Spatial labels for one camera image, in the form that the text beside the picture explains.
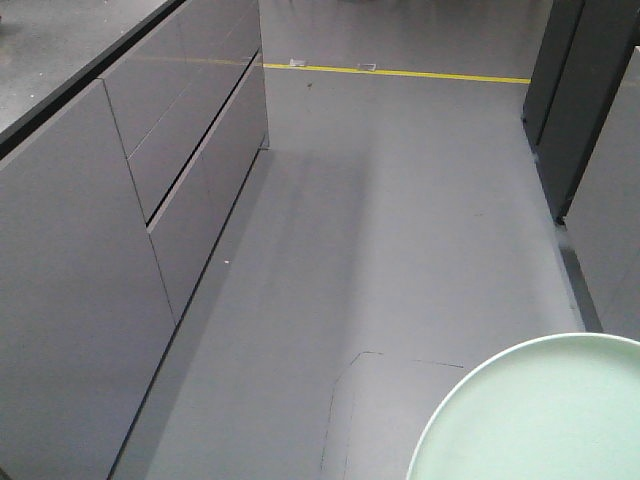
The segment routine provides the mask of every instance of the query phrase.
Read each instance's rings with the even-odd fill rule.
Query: floor marking
[[[284,63],[264,63],[264,68],[272,70],[307,70],[311,72],[354,73],[360,75],[382,75],[387,77],[439,78],[444,80],[463,80],[468,82],[516,83],[528,85],[528,78],[491,77],[485,75],[463,75],[458,73],[413,72],[411,70],[362,70],[358,68],[330,67],[324,65],[291,66]]]

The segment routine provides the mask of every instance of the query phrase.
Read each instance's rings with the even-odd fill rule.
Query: gray countertop
[[[177,0],[0,0],[0,143]]]

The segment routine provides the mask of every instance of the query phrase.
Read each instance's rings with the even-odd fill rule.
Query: gray floor
[[[264,0],[266,60],[526,76],[547,10]],[[385,11],[396,13],[382,21]],[[411,12],[428,28],[407,23]],[[339,25],[350,34],[334,35]],[[582,330],[519,121],[525,92],[268,71],[271,150],[115,478],[402,478],[429,415],[471,368],[520,341]]]

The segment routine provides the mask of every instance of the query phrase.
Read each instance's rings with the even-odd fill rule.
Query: gray cabinet
[[[12,479],[107,478],[266,133],[259,28],[186,2],[0,159]]]
[[[0,161],[0,465],[104,479],[174,323],[101,81]]]

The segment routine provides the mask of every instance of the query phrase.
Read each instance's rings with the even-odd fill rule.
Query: cabinet door
[[[104,480],[174,323],[100,81],[0,160],[0,466]]]

